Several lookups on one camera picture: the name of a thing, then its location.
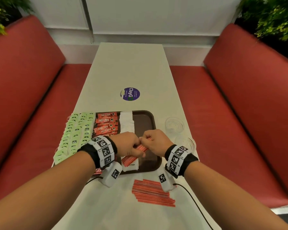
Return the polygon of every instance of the wire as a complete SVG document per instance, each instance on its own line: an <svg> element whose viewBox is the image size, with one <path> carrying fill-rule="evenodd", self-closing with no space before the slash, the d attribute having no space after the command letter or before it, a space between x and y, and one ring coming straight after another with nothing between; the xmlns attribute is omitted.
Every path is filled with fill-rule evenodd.
<svg viewBox="0 0 288 230"><path fill-rule="evenodd" d="M101 179L103 179L103 177L96 177L96 178L93 178L92 180L89 180L85 185L87 185L87 184L89 184L91 181L93 181L93 180L95 180L95 179L97 179L97 178L101 178Z"/></svg>
<svg viewBox="0 0 288 230"><path fill-rule="evenodd" d="M194 198L192 197L192 195L190 194L190 192L183 186L183 185L180 185L182 188L184 188L186 190L186 192L188 192L188 194L190 195L190 197L193 199L195 205L197 206L197 208L200 210L199 206L197 205L196 201L194 200ZM211 225L208 223L206 217L204 216L204 214L202 213L202 211L200 210L200 213L202 214L203 218L206 220L206 223L209 225L209 227L213 230L213 228L211 227Z"/></svg>

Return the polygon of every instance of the forearm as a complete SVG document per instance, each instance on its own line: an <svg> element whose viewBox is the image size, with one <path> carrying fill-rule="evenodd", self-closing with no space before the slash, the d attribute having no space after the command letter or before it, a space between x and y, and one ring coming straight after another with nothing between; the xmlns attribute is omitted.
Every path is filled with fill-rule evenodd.
<svg viewBox="0 0 288 230"><path fill-rule="evenodd" d="M201 162L192 162L184 172L184 177L222 229L288 229L288 224L269 208Z"/></svg>
<svg viewBox="0 0 288 230"><path fill-rule="evenodd" d="M80 151L0 201L0 230L51 229L69 210L95 171Z"/></svg>

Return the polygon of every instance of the clear container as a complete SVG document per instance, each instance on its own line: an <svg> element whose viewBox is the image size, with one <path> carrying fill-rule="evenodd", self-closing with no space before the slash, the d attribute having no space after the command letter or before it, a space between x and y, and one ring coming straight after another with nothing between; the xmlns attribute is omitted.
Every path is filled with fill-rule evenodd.
<svg viewBox="0 0 288 230"><path fill-rule="evenodd" d="M184 130L184 123L176 117L165 120L165 131L167 134L179 134Z"/></svg>
<svg viewBox="0 0 288 230"><path fill-rule="evenodd" d="M194 150L196 149L196 143L194 139L188 138L183 135L179 135L176 137L175 144L188 148L190 152L194 152Z"/></svg>

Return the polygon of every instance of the red seat cushion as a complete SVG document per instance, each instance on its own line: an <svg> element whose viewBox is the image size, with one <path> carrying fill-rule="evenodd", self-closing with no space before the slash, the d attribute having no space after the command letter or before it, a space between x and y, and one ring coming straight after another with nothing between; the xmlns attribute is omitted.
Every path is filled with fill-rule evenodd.
<svg viewBox="0 0 288 230"><path fill-rule="evenodd" d="M288 59L230 24L204 63L288 189Z"/></svg>
<svg viewBox="0 0 288 230"><path fill-rule="evenodd" d="M65 57L33 15L0 35L0 163Z"/></svg>
<svg viewBox="0 0 288 230"><path fill-rule="evenodd" d="M65 65L0 170L0 199L49 169L90 64Z"/></svg>
<svg viewBox="0 0 288 230"><path fill-rule="evenodd" d="M204 67L170 68L200 161L268 207L288 205L287 195Z"/></svg>

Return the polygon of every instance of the black planter box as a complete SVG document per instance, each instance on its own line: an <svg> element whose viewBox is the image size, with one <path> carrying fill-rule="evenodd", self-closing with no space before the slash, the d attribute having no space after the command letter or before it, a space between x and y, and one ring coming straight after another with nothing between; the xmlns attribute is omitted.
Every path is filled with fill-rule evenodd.
<svg viewBox="0 0 288 230"><path fill-rule="evenodd" d="M9 14L9 16L8 16L8 21L6 21L5 19L1 21L1 24L3 26L6 27L10 25L11 23L16 22L17 20L22 18L22 15L17 8L4 8L4 9Z"/></svg>
<svg viewBox="0 0 288 230"><path fill-rule="evenodd" d="M242 27L244 30L251 34L255 34L257 32L257 21L255 20L244 21L243 19L238 18L236 19L235 24ZM265 36L259 40L288 58L288 40L282 41L276 35Z"/></svg>

